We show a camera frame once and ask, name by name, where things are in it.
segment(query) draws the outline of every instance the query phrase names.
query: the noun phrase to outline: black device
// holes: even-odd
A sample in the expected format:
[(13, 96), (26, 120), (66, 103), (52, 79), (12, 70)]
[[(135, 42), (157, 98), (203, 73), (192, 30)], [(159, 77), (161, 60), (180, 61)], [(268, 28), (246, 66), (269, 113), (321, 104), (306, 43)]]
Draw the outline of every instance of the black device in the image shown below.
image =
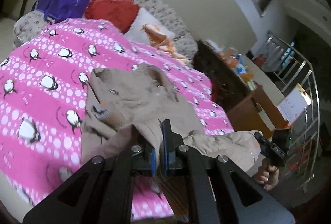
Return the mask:
[[(227, 156), (203, 156), (161, 122), (164, 175), (184, 176), (189, 223), (293, 224), (292, 214)], [(136, 176), (152, 176), (154, 149), (134, 145), (118, 157), (95, 156), (24, 217), (23, 224), (130, 223)]]
[[(254, 133), (254, 136), (261, 146), (261, 154), (271, 160), (271, 165), (283, 167), (286, 162), (287, 152), (290, 149), (286, 138), (284, 138), (285, 135), (278, 132), (275, 139), (272, 138), (271, 142), (264, 138), (258, 131)], [(276, 145), (275, 141), (281, 144), (282, 147)]]

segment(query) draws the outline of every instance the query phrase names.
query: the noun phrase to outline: stainless steel railing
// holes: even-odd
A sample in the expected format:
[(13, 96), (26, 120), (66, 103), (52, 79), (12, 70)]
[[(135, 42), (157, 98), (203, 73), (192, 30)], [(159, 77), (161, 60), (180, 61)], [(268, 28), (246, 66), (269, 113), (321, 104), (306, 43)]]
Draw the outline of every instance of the stainless steel railing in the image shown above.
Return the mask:
[(308, 178), (302, 185), (304, 192), (307, 192), (307, 183), (314, 178), (313, 169), (317, 157), (320, 127), (319, 98), (312, 65), (291, 44), (275, 35), (270, 35), (259, 49), (252, 59), (253, 62), (256, 60), (259, 62), (259, 67), (285, 96), (299, 83), (312, 101), (291, 126), (292, 149), (287, 161), (287, 164), (297, 164), (297, 167), (292, 166), (297, 175)]

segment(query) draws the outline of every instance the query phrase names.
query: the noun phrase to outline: white pillow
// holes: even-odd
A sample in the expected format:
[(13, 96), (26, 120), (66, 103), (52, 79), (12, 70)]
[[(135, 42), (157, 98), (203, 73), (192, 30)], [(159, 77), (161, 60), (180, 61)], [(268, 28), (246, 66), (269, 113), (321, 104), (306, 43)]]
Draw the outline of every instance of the white pillow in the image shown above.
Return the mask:
[(139, 9), (136, 19), (131, 24), (130, 29), (127, 33), (124, 34), (124, 36), (132, 41), (149, 45), (150, 41), (147, 33), (141, 31), (141, 28), (145, 24), (152, 24), (158, 26), (161, 29), (161, 32), (165, 34), (168, 38), (175, 38), (175, 33), (164, 27), (160, 21), (158, 21), (155, 17), (148, 13), (145, 8), (142, 7)]

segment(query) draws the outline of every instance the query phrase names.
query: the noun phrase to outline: beige jacket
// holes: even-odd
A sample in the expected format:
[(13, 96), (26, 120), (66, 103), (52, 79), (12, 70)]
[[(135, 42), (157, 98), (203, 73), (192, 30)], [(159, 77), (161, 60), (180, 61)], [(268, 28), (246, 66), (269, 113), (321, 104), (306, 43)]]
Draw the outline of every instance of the beige jacket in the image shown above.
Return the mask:
[[(254, 164), (260, 152), (254, 131), (206, 135), (193, 105), (177, 93), (162, 70), (147, 64), (140, 64), (134, 72), (94, 69), (86, 109), (88, 115), (81, 127), (82, 163), (95, 155), (116, 156), (145, 138), (156, 149), (159, 164), (163, 144), (160, 121), (165, 119), (170, 120), (172, 131), (181, 134), (186, 145), (211, 157), (227, 155), (244, 171)], [(183, 188), (173, 188), (165, 178), (158, 183), (166, 185), (167, 191), (160, 187), (173, 210), (174, 204), (181, 205), (177, 212), (185, 213), (187, 206), (182, 205), (186, 202), (174, 193), (169, 195), (171, 189)]]

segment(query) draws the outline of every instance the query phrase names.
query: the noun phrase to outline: pink blanket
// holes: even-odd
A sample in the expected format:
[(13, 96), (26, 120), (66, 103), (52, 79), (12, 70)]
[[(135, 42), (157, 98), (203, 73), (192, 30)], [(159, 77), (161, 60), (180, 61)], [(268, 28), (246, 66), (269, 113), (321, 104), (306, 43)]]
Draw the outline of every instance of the pink blanket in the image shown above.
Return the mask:
[[(108, 21), (67, 19), (0, 63), (0, 169), (23, 200), (36, 205), (80, 167), (80, 123), (95, 67), (131, 70), (142, 62), (166, 72), (195, 106), (207, 134), (233, 132), (210, 101), (211, 83), (164, 52), (127, 40)], [(172, 215), (151, 179), (136, 180), (133, 219)]]

